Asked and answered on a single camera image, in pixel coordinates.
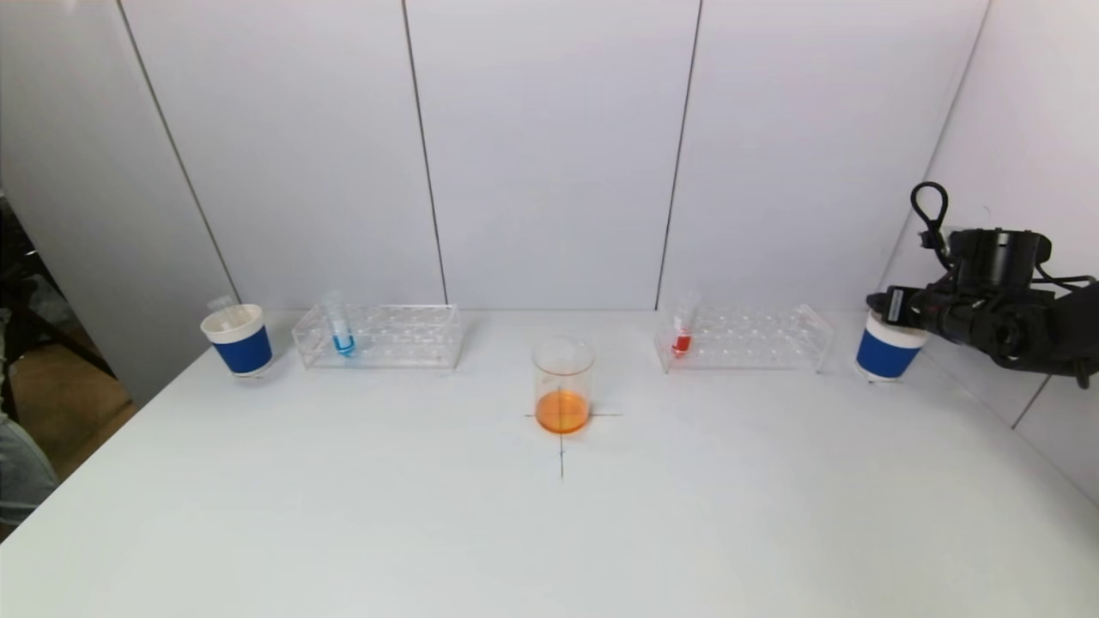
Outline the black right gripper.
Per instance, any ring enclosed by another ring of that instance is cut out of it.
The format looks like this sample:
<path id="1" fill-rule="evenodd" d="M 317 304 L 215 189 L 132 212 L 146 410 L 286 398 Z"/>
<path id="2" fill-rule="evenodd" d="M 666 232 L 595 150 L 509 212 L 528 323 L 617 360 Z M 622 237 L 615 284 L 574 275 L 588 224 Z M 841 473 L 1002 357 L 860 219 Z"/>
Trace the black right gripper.
<path id="1" fill-rule="evenodd" d="M 882 313 L 882 323 L 906 329 L 933 330 L 941 306 L 939 295 L 919 287 L 890 286 L 886 293 L 866 296 L 872 312 Z"/>

